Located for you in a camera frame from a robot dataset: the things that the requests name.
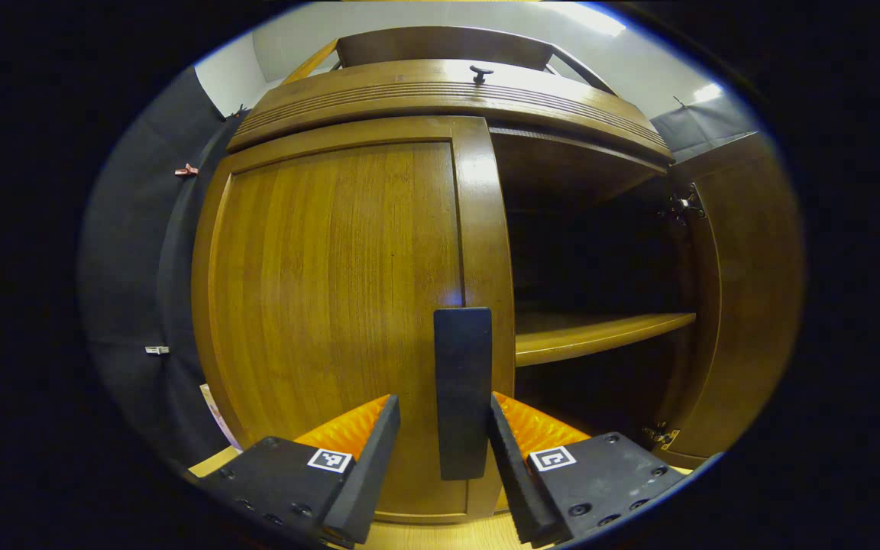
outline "wooden shelf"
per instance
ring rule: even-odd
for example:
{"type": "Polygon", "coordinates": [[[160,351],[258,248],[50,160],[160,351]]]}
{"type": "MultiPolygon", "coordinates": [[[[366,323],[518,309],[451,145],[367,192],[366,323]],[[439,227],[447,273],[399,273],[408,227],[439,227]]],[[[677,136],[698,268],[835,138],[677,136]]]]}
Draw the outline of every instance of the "wooden shelf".
{"type": "Polygon", "coordinates": [[[516,367],[579,358],[633,344],[694,323],[694,313],[634,316],[518,311],[514,338],[516,367]]]}
{"type": "Polygon", "coordinates": [[[575,212],[667,173],[666,167],[596,144],[489,125],[509,212],[575,212]]]}

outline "ceiling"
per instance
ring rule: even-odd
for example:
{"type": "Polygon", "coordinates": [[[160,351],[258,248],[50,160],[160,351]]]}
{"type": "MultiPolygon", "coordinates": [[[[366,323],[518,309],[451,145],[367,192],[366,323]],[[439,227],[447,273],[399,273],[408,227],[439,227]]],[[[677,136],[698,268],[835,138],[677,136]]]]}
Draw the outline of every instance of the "ceiling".
{"type": "MultiPolygon", "coordinates": [[[[709,76],[670,46],[602,15],[600,7],[565,2],[312,2],[273,18],[252,31],[256,60],[273,87],[332,39],[416,25],[464,25],[513,32],[553,42],[586,63],[647,118],[695,101],[712,83],[709,76]],[[617,31],[615,28],[626,28],[617,31]]],[[[338,60],[334,53],[321,65],[338,60]]],[[[579,80],[561,63],[560,74],[579,80]]]]}

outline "knob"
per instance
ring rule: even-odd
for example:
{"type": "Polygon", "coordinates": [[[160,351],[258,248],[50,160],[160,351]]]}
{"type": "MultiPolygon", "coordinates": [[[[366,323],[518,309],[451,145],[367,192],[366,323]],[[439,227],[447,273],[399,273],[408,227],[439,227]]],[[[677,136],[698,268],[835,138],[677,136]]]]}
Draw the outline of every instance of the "knob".
{"type": "Polygon", "coordinates": [[[474,77],[475,84],[483,84],[485,74],[493,73],[493,70],[481,69],[479,66],[471,66],[471,70],[477,73],[477,76],[474,77]]]}

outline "wooden door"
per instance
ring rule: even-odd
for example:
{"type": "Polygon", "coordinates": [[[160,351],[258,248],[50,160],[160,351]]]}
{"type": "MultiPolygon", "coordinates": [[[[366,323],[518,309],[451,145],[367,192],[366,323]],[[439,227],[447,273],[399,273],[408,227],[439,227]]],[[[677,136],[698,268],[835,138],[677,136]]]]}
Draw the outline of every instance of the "wooden door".
{"type": "Polygon", "coordinates": [[[694,359],[655,450],[695,468],[727,450],[765,406],[800,326],[804,245],[796,195],[765,135],[754,133],[675,164],[684,195],[694,184],[705,217],[688,213],[697,275],[694,359]]]}
{"type": "Polygon", "coordinates": [[[481,480],[440,480],[432,324],[441,307],[490,307],[493,389],[513,392],[510,255],[484,119],[352,122],[233,154],[192,262],[199,358],[242,446],[395,393],[378,518],[492,513],[490,449],[481,480]]]}

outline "door hinge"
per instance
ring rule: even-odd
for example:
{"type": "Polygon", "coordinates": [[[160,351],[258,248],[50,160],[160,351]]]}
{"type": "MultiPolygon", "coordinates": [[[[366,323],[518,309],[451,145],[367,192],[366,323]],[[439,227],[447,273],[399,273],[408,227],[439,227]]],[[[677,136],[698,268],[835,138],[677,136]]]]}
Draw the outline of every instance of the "door hinge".
{"type": "Polygon", "coordinates": [[[657,212],[658,215],[663,218],[673,219],[681,225],[687,223],[687,220],[684,219],[684,213],[688,210],[695,212],[699,219],[706,216],[705,206],[701,203],[701,197],[698,195],[698,188],[695,186],[694,181],[688,184],[687,195],[680,197],[677,192],[672,192],[668,202],[670,203],[667,208],[657,212]]]}
{"type": "Polygon", "coordinates": [[[680,429],[671,429],[671,431],[668,431],[667,427],[667,422],[657,422],[655,425],[646,425],[645,428],[643,428],[643,432],[651,439],[651,441],[655,443],[663,443],[663,445],[661,445],[661,450],[666,451],[681,432],[680,429]]]}

